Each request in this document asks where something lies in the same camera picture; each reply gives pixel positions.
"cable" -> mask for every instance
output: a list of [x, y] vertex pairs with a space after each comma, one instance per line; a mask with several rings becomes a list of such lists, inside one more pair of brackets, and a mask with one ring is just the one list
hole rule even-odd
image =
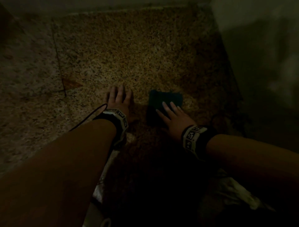
[[107, 109], [108, 104], [105, 103], [101, 106], [99, 106], [98, 108], [96, 108], [94, 111], [92, 111], [86, 118], [83, 119], [83, 121], [81, 121], [79, 124], [77, 124], [75, 127], [73, 127], [70, 131], [73, 131], [75, 128], [79, 127], [84, 121], [86, 121], [91, 115], [93, 115], [95, 113], [95, 111], [97, 111], [98, 109], [102, 108], [103, 106], [105, 106], [105, 110]]

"sponge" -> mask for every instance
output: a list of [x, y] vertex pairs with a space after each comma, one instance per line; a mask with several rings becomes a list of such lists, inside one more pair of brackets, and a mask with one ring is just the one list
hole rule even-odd
[[156, 112], [156, 109], [158, 109], [168, 117], [168, 114], [162, 106], [162, 102], [165, 102], [172, 110], [170, 102], [173, 102], [176, 106], [181, 107], [183, 104], [183, 96], [180, 93], [151, 90], [149, 93], [149, 104], [147, 108], [147, 125], [166, 127]]

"terrazzo floor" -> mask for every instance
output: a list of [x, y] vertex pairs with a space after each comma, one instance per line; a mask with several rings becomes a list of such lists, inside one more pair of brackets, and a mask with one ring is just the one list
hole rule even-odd
[[[105, 178], [103, 204], [117, 216], [140, 179], [184, 178], [193, 168], [186, 162], [178, 169], [188, 157], [170, 158], [167, 137], [146, 126], [150, 90], [182, 93], [183, 108], [199, 124], [237, 111], [240, 96], [208, 6], [28, 17], [19, 24], [1, 44], [0, 174], [80, 122], [102, 104], [109, 86], [125, 84], [139, 120]], [[221, 117], [214, 120], [219, 132], [228, 132]]]

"person's left arm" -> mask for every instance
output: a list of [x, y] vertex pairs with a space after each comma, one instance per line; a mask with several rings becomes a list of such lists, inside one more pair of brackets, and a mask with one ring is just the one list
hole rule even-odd
[[[110, 92], [108, 108], [129, 117], [131, 91]], [[48, 144], [0, 179], [1, 226], [82, 226], [90, 198], [116, 135], [114, 124], [97, 119]]]

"grout line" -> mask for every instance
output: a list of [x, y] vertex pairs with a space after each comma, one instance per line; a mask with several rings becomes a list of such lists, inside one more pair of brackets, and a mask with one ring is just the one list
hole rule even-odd
[[63, 79], [62, 79], [61, 65], [60, 65], [60, 60], [59, 60], [58, 51], [57, 51], [57, 45], [56, 45], [56, 41], [55, 41], [55, 37], [54, 37], [54, 27], [53, 27], [54, 20], [53, 20], [53, 17], [51, 19], [51, 22], [52, 22], [51, 23], [51, 32], [52, 32], [52, 38], [53, 38], [53, 42], [54, 42], [54, 46], [55, 46], [55, 51], [56, 51], [56, 58], [57, 58], [57, 61], [58, 61], [58, 69], [59, 69], [59, 72], [60, 72], [60, 78], [61, 78], [61, 82], [62, 82], [62, 86], [63, 86], [63, 90], [64, 90], [64, 95], [66, 97], [66, 90], [65, 90], [64, 83], [63, 83]]

